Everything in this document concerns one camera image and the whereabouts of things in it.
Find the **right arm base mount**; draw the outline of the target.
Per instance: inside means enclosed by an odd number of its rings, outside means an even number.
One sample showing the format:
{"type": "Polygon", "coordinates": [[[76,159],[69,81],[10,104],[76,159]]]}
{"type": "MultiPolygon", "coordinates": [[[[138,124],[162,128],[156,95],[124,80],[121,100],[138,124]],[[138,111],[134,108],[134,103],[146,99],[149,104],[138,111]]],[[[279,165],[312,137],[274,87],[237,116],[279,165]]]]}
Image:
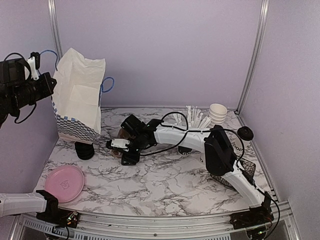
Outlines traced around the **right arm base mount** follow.
{"type": "Polygon", "coordinates": [[[249,210],[230,215],[229,222],[235,230],[262,225],[275,219],[271,209],[271,196],[267,192],[265,194],[260,206],[250,207],[249,210]]]}

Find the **blue checkered paper bag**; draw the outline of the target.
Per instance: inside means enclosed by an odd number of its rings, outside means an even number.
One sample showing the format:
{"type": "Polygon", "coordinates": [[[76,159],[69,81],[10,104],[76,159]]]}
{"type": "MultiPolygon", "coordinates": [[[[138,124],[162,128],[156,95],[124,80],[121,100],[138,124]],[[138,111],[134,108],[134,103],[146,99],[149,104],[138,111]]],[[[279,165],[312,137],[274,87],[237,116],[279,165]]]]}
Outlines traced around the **blue checkered paper bag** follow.
{"type": "Polygon", "coordinates": [[[101,96],[105,59],[89,59],[69,48],[57,64],[51,96],[60,138],[85,144],[101,134],[101,96]]]}

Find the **white paper cup GOOD print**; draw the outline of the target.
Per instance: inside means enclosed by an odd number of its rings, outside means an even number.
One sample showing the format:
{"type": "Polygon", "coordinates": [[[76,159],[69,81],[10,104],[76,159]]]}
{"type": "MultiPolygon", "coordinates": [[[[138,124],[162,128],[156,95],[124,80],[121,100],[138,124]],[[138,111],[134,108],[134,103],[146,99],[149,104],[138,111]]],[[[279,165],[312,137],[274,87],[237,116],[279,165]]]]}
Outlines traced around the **white paper cup GOOD print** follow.
{"type": "Polygon", "coordinates": [[[231,144],[237,156],[241,156],[243,151],[245,151],[248,146],[247,141],[243,139],[240,140],[239,138],[236,138],[231,144]]]}

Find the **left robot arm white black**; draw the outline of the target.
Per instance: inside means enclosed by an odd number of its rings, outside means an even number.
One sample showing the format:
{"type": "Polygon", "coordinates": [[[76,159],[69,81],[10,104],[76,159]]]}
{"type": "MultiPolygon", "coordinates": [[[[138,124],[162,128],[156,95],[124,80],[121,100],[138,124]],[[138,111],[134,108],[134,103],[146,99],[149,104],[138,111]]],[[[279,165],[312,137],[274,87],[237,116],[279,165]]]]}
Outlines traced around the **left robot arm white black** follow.
{"type": "Polygon", "coordinates": [[[50,112],[57,82],[39,67],[38,57],[16,52],[0,62],[0,216],[43,212],[58,223],[62,209],[35,193],[58,138],[50,112]]]}

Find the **brown cardboard cup carrier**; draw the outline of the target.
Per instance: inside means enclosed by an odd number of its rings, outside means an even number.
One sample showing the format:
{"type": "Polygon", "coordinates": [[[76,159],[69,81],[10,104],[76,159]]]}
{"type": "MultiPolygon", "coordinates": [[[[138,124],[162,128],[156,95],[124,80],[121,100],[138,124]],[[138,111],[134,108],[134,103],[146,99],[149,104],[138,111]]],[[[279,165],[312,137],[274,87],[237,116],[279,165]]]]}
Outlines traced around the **brown cardboard cup carrier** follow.
{"type": "Polygon", "coordinates": [[[118,131],[117,138],[115,138],[111,142],[111,146],[116,148],[116,150],[113,149],[111,151],[114,157],[120,159],[122,157],[122,151],[129,151],[127,145],[129,144],[130,138],[131,135],[123,128],[118,131]]]}

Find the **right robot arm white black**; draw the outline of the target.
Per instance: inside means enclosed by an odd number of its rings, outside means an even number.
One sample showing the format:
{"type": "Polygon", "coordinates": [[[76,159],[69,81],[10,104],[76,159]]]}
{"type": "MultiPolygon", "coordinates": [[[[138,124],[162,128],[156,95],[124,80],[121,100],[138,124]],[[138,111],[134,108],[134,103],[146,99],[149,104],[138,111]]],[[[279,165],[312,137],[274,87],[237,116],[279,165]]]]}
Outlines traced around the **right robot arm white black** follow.
{"type": "Polygon", "coordinates": [[[244,198],[250,211],[247,219],[258,224],[270,210],[271,197],[257,186],[252,177],[240,165],[240,159],[233,150],[227,136],[228,130],[220,125],[213,128],[189,129],[164,125],[161,119],[148,123],[131,114],[121,124],[129,135],[121,157],[122,165],[136,165],[142,151],[158,144],[182,146],[204,154],[206,170],[213,176],[226,180],[244,198]]]}

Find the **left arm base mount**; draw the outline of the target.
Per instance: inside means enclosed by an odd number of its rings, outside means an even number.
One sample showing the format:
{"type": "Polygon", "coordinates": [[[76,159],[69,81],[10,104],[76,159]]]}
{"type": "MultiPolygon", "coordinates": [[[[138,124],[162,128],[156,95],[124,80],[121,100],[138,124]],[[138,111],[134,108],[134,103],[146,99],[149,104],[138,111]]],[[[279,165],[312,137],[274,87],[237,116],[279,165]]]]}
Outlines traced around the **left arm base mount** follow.
{"type": "Polygon", "coordinates": [[[76,228],[79,214],[77,211],[61,209],[58,207],[59,201],[56,197],[45,190],[36,190],[46,200],[45,211],[38,212],[36,218],[58,226],[76,228]]]}

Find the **black plastic cup lid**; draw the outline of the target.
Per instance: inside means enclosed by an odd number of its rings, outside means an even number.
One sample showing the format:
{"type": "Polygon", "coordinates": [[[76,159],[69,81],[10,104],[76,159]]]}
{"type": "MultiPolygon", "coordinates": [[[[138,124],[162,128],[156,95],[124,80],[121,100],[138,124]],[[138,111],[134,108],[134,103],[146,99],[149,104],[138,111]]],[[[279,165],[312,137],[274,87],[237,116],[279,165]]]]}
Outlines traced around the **black plastic cup lid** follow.
{"type": "Polygon", "coordinates": [[[237,134],[243,141],[247,142],[252,141],[254,138],[254,133],[248,126],[240,127],[237,130],[237,134]]]}

